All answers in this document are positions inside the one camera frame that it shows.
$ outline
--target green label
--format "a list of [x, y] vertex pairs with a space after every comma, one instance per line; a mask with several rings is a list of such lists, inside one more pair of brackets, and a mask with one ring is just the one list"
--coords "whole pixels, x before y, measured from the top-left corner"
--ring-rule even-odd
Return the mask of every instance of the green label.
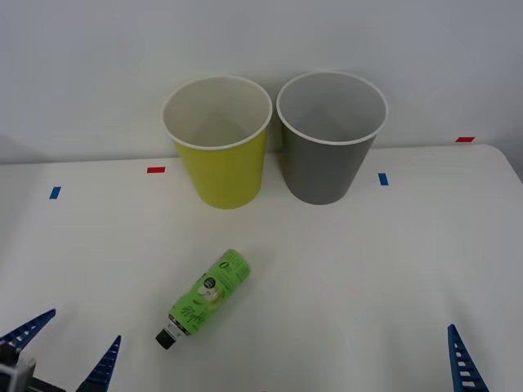
[[171, 308], [170, 315], [191, 335], [197, 332], [251, 273], [247, 261], [229, 249]]

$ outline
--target bottle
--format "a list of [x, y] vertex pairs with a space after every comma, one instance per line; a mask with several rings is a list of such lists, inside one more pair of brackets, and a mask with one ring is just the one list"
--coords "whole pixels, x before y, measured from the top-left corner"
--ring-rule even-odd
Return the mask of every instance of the bottle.
[[156, 336], [158, 343], [167, 350], [181, 337], [194, 335], [250, 273], [237, 251], [225, 252], [172, 306], [169, 324]]

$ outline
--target paper cup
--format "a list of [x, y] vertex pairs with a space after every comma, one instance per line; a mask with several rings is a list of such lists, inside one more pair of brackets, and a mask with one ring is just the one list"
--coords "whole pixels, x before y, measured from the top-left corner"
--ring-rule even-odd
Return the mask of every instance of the paper cup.
[[163, 124], [199, 196], [217, 208], [237, 208], [260, 190], [269, 95], [237, 76], [189, 82], [163, 107]]
[[310, 204], [329, 204], [351, 186], [387, 120], [385, 96], [344, 72], [317, 72], [285, 84], [276, 101], [282, 122], [282, 172], [289, 190]]

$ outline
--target blue tape marker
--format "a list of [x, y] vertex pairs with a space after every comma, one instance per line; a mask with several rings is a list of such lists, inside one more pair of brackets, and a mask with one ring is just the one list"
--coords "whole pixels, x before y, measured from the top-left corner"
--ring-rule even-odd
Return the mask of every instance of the blue tape marker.
[[51, 191], [51, 196], [49, 196], [49, 199], [51, 198], [58, 198], [58, 194], [60, 193], [60, 189], [62, 189], [61, 186], [55, 186]]
[[378, 177], [379, 177], [379, 183], [381, 185], [389, 185], [389, 180], [387, 179], [387, 174], [378, 173]]

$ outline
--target bottle cap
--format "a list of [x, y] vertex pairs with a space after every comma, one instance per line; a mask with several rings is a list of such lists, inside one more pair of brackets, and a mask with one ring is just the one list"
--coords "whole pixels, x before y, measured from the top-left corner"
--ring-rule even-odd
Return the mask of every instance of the bottle cap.
[[157, 336], [156, 341], [164, 348], [168, 349], [171, 347], [175, 341], [177, 341], [174, 337], [171, 336], [169, 332], [167, 332], [165, 329], [163, 329]]

